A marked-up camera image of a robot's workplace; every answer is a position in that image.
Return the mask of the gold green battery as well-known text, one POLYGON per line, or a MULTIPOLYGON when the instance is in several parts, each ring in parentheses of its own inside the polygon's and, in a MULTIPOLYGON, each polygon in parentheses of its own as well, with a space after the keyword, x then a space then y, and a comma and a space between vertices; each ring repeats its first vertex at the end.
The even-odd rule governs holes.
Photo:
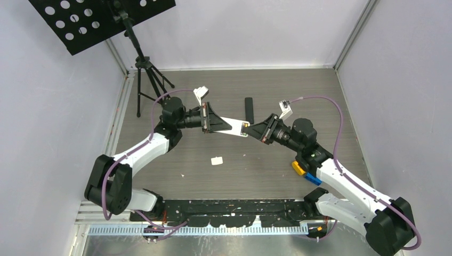
POLYGON ((246 132, 245 132, 245 128, 246 127, 248 127, 248 123, 246 123, 246 122, 243 122, 242 123, 242 125, 241 125, 241 131, 240 131, 240 134, 242 135, 242 136, 245 136, 245 137, 247 137, 247 134, 246 134, 246 132))

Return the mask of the white air conditioner remote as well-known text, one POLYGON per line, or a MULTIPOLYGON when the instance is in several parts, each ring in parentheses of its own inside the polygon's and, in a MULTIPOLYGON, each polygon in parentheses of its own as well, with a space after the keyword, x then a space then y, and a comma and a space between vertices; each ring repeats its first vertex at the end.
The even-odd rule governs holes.
POLYGON ((230 130, 215 131, 215 133, 222 133, 228 135, 234 135, 238 137, 248 137, 248 134, 243 131, 243 128, 249 127, 251 124, 248 121, 242 121, 239 119, 221 117, 226 123, 228 123, 232 128, 230 130))

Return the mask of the white remote battery cover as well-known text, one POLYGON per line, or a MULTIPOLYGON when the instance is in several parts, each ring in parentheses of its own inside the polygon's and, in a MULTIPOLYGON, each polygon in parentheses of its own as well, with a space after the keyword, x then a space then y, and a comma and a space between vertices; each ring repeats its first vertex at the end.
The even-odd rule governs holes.
POLYGON ((213 166, 217 166, 217 165, 223 164, 223 157, 218 156, 218 157, 211 158, 211 164, 213 166))

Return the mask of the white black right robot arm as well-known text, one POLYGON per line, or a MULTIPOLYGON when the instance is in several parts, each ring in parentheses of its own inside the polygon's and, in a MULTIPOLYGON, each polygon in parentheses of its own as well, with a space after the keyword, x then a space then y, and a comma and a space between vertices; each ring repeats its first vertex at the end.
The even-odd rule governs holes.
POLYGON ((293 168, 316 185, 326 183, 346 200, 320 187, 304 197, 304 212, 311 219, 331 217, 363 235, 379 255, 395 255, 416 237, 413 212, 402 197, 392 199, 378 192, 334 160, 317 143, 312 122, 298 118, 287 126, 276 114, 243 129, 264 144, 276 142, 297 153, 293 168))

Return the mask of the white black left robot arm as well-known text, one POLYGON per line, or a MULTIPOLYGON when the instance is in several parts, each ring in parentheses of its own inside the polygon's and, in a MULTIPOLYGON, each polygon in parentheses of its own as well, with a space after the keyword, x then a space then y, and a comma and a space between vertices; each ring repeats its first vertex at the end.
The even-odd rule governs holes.
POLYGON ((93 165, 84 197, 102 208, 109 220, 125 210, 139 210, 151 221, 163 216, 158 196, 146 189, 132 188, 133 177, 147 164, 171 151, 182 138, 182 129, 201 128, 205 133, 230 131, 228 119, 218 116, 208 102, 186 110, 178 97, 163 102, 159 123, 131 149, 116 156, 99 156, 93 165))

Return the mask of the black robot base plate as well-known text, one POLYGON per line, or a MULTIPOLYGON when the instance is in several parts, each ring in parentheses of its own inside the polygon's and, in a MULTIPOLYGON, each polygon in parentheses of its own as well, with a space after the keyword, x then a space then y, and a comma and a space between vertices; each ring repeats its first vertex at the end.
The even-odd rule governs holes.
POLYGON ((130 221, 163 221, 170 227, 191 228, 295 228, 303 221, 319 221, 320 233, 334 219, 321 215, 302 199, 168 199, 156 209, 131 213, 130 221))

